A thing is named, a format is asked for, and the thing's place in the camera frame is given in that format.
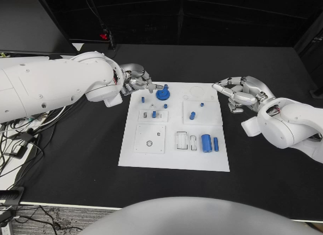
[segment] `blue block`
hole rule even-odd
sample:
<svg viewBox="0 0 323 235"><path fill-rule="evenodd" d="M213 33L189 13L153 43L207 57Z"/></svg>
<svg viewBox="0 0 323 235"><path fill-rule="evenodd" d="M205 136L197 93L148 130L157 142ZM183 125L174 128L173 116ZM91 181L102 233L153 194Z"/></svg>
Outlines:
<svg viewBox="0 0 323 235"><path fill-rule="evenodd" d="M170 98L170 91L167 84L163 86L163 90L157 91L155 97L158 100L167 100Z"/></svg>
<svg viewBox="0 0 323 235"><path fill-rule="evenodd" d="M215 145L215 151L219 151L219 147L217 147L217 138L213 137L213 145Z"/></svg>
<svg viewBox="0 0 323 235"><path fill-rule="evenodd" d="M210 136L207 134L202 135L202 151L205 153L212 152Z"/></svg>
<svg viewBox="0 0 323 235"><path fill-rule="evenodd" d="M192 112L192 115L190 115L190 120L194 119L194 112Z"/></svg>

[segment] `black table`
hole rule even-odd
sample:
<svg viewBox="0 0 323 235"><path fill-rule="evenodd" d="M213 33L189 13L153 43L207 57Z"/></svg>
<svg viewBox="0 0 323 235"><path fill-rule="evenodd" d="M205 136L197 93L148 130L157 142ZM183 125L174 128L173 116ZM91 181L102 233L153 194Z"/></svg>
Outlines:
<svg viewBox="0 0 323 235"><path fill-rule="evenodd" d="M119 45L114 60L141 64L154 81L215 83L249 75L277 97L323 107L323 100L308 95L316 86L290 47ZM274 147L262 135L246 137L241 122L255 113L245 108L233 115L220 94L230 172L117 166L129 96L122 100L106 108L83 99L59 121L44 160L23 183L21 201L121 208L154 198L194 196L323 221L323 164L298 150Z"/></svg>

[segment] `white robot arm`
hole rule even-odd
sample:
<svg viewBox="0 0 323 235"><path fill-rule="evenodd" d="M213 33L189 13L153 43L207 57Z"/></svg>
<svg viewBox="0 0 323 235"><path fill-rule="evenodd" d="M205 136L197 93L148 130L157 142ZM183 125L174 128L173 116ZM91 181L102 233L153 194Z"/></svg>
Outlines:
<svg viewBox="0 0 323 235"><path fill-rule="evenodd" d="M323 109L275 98L267 85L254 77L232 77L212 85L229 99L229 110L242 113L245 105L258 115L241 123L249 137L262 133L278 148L295 148L323 163Z"/></svg>
<svg viewBox="0 0 323 235"><path fill-rule="evenodd" d="M70 59L39 61L0 69L0 123L40 114L76 102L111 107L121 94L161 90L137 64L118 65L104 54L86 52Z"/></svg>

